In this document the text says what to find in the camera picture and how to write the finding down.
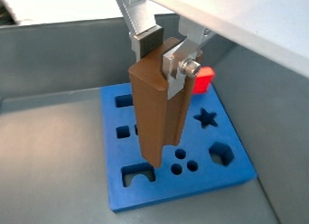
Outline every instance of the star-shaped hole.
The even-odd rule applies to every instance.
[[[201,115],[194,116],[194,119],[199,120],[202,128],[206,128],[209,125],[217,126],[215,117],[215,112],[207,113],[207,111],[203,108],[201,108]]]

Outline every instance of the red block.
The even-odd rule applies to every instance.
[[[201,94],[207,91],[214,76],[215,72],[210,67],[201,68],[195,79],[193,94]]]

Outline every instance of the circular hole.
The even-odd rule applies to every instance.
[[[175,174],[175,175],[180,175],[182,173],[182,167],[178,163],[174,163],[170,167],[170,171]]]
[[[195,172],[198,170],[198,163],[195,161],[188,161],[187,167],[190,171]]]
[[[175,156],[179,158],[179,159],[184,159],[186,157],[186,151],[183,149],[178,149],[175,151]]]

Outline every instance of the blue shape sorter board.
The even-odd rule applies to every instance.
[[[112,211],[170,201],[255,178],[213,87],[205,94],[191,96],[179,146],[163,147],[158,169],[140,155],[130,84],[102,88],[102,106]]]

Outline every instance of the brown rectangular block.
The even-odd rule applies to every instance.
[[[179,43],[170,38],[130,68],[142,157],[154,166],[162,163],[164,145],[178,145],[191,99],[194,79],[186,79],[183,90],[167,99],[167,80],[162,74],[162,56]]]

